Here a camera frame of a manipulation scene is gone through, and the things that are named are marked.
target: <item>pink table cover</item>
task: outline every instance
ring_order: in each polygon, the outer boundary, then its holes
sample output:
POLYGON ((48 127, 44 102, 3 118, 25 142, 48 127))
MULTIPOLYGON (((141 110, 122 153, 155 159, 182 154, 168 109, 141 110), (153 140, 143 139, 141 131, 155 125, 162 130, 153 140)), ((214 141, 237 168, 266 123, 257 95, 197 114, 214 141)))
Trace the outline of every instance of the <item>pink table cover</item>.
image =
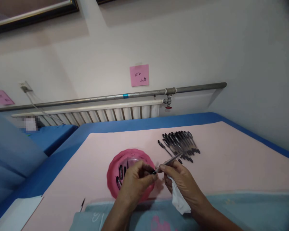
MULTIPOLYGON (((224 122, 178 128, 92 133, 44 193, 26 230, 69 230, 84 198, 86 204, 113 200, 106 173, 120 151, 137 148, 158 166, 169 159, 157 143, 163 133, 190 131, 201 151, 194 163, 183 160, 206 193, 231 191, 289 192, 289 159, 224 122)), ((170 198, 159 174, 151 199, 170 198)))

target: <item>bed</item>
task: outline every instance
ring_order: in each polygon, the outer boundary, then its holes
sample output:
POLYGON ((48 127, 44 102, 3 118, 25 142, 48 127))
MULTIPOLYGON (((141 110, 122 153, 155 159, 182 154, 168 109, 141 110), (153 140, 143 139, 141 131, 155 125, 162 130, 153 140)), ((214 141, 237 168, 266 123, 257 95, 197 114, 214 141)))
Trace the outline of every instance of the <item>bed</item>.
POLYGON ((49 157, 61 144, 76 131, 72 124, 42 127, 39 131, 25 132, 49 157))
POLYGON ((289 158, 289 152, 216 113, 199 113, 80 126, 28 179, 0 205, 0 217, 17 198, 42 195, 90 133, 111 133, 225 122, 289 158))

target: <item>pile of pens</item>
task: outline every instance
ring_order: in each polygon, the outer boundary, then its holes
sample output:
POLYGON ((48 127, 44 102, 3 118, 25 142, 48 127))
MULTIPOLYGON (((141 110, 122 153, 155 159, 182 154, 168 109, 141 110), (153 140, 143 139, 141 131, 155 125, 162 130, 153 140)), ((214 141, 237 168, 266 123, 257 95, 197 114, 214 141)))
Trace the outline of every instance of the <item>pile of pens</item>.
MULTIPOLYGON (((191 156, 195 155, 194 152, 200 154, 200 151, 197 148, 194 138, 190 132, 171 132, 168 135, 165 133, 163 134, 163 141, 167 148, 169 148, 175 156, 182 154, 180 158, 183 158, 184 160, 190 161, 192 163, 193 160, 191 156)), ((157 142, 163 149, 168 152, 170 156, 173 156, 159 140, 157 142)))

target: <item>pink plastic dish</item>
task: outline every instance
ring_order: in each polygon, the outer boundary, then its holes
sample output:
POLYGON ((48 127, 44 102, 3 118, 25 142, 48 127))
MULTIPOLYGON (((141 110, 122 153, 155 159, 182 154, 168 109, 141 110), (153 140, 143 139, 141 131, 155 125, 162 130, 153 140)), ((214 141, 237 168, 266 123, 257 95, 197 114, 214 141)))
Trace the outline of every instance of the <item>pink plastic dish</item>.
MULTIPOLYGON (((119 179, 120 182, 123 183, 125 171, 129 167, 132 167, 139 160, 142 160, 143 162, 149 164, 152 168, 154 168, 154 164, 150 157, 143 151, 138 149, 126 149, 113 158, 107 172, 107 186, 111 192, 111 195, 115 199, 117 198, 120 191, 120 185, 118 185, 119 183, 117 183, 117 179, 119 179)), ((154 184, 149 186, 144 192, 144 195, 139 202, 147 200, 153 188, 154 184)))

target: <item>hand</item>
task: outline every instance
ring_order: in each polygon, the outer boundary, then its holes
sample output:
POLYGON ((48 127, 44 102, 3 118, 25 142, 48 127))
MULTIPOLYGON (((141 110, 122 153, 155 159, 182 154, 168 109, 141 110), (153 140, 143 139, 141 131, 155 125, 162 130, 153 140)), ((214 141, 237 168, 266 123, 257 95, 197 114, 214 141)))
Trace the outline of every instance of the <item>hand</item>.
POLYGON ((192 213, 208 211, 213 208, 198 187, 192 174, 177 160, 172 162, 169 166, 160 165, 160 170, 164 172, 165 185, 171 194, 172 181, 168 176, 174 179, 182 196, 190 206, 192 213))
POLYGON ((157 175, 151 174, 153 171, 142 160, 130 167, 125 173, 116 202, 121 201, 129 211, 133 211, 146 189, 157 180, 157 175))

